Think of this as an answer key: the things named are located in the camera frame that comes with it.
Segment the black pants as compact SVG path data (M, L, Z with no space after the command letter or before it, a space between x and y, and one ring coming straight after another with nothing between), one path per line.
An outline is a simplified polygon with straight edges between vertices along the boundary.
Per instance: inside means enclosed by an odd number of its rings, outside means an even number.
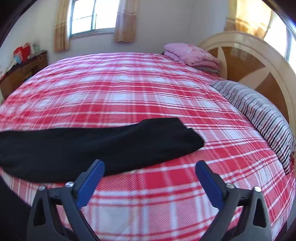
M112 128L51 128L1 132L1 168L35 183L75 180L95 160L105 175L141 169L191 154L203 138L178 118L151 118Z

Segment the red plaid bed sheet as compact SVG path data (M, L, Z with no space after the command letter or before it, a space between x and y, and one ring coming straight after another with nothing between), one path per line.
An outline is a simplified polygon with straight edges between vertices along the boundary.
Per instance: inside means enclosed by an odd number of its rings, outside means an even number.
M295 198L274 151L250 121L212 88L218 76L160 54L67 58L22 84L1 105L1 130L105 128L179 118L205 141L190 155L105 177L82 212L101 240L199 240L218 210L201 187L204 160L237 187L262 188L276 238Z

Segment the striped pillow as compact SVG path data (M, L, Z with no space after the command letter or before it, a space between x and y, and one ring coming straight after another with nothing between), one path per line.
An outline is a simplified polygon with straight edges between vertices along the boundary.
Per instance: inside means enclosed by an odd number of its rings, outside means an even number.
M262 94L239 82L217 81L212 87L249 119L275 152L285 174L289 174L295 137L278 108Z

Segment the wooden desk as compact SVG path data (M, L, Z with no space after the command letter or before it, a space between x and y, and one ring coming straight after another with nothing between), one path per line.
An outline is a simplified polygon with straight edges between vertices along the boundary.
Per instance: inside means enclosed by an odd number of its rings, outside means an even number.
M25 63L13 66L1 78L1 93L6 100L17 88L19 88L27 79L31 78L39 71L48 66L47 51L42 50Z

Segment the round wooden headboard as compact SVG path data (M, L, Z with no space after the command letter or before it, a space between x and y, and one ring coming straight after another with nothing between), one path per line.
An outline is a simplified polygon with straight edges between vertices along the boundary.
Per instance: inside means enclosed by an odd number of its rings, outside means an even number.
M295 73L267 42L243 32L222 32L199 47L217 57L219 74L261 93L283 114L295 130Z

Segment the red gift bag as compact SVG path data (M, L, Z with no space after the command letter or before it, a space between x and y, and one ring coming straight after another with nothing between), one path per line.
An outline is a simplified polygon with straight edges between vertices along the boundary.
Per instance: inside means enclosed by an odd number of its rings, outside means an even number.
M31 54L31 46L29 43L26 43L23 46L17 47L13 52L14 57L18 57L21 62L26 62L30 54Z

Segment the pink folded blanket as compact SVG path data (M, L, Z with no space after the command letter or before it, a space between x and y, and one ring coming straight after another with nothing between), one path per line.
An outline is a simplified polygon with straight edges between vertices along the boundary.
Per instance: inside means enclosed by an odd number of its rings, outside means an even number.
M198 70L219 73L220 60L208 51L186 43L170 43L164 46L163 54L171 60Z

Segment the left beige curtain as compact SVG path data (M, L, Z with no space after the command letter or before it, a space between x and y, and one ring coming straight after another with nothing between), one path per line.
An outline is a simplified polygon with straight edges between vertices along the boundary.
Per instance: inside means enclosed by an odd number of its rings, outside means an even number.
M54 51L64 52L70 49L70 0L61 0L56 12L56 23L54 32Z

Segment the beige curtain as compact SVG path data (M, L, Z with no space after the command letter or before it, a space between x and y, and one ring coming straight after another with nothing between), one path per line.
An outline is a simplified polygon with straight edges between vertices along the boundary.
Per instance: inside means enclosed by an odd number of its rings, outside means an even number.
M137 7L137 0L119 1L114 30L114 42L132 43L135 41L137 31Z
M56 23L54 32L54 51L64 52L70 49L70 0L61 0L56 12Z

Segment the side window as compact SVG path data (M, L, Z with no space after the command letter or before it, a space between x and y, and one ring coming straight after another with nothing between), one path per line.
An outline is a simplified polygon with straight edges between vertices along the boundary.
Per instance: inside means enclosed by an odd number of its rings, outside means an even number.
M284 21L271 12L271 22L264 40L283 56L295 72L295 38Z

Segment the right beige curtain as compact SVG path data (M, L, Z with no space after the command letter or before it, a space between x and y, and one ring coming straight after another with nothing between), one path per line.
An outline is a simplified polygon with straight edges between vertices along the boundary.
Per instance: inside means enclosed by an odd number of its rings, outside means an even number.
M119 1L114 30L114 42L132 43L135 41L137 31L137 7L137 0Z

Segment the yellow side curtain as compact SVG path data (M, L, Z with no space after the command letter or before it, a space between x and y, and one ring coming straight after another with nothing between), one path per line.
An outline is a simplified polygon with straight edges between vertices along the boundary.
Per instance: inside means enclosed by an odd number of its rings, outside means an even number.
M263 1L230 0L224 31L244 32L264 39L272 19L273 11Z

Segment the window with blue frame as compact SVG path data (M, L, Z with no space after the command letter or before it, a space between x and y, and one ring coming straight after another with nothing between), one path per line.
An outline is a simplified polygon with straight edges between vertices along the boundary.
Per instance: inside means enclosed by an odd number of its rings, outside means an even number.
M70 37L112 34L119 1L73 1L70 12Z

